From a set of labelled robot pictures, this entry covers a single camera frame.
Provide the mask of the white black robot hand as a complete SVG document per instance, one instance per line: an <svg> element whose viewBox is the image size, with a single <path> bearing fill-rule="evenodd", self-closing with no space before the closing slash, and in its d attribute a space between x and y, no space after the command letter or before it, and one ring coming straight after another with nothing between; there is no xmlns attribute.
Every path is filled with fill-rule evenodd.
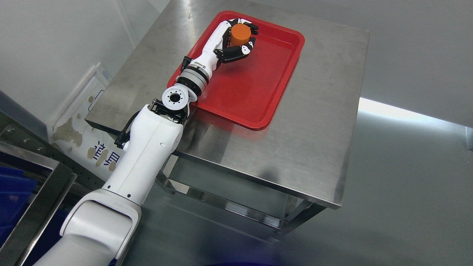
<svg viewBox="0 0 473 266"><path fill-rule="evenodd" d="M242 26L243 29L250 31L249 40L244 41L243 44L230 44L232 30L236 26ZM258 29L257 25L243 18L223 20L207 40L200 56L192 59L188 67L205 70L208 76L211 76L211 72L218 69L220 64L236 62L248 57L255 47Z"/></svg>

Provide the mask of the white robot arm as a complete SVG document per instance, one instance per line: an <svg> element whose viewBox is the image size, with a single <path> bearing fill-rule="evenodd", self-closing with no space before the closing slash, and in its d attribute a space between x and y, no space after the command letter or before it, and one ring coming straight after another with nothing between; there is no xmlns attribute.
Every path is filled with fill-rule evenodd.
<svg viewBox="0 0 473 266"><path fill-rule="evenodd" d="M107 266L126 254L140 224L141 206L184 131L183 120L163 114L196 101L218 66L216 55L184 59L180 77L156 101L156 110L145 105L137 113L110 178L78 201L61 226L61 239L35 265Z"/></svg>

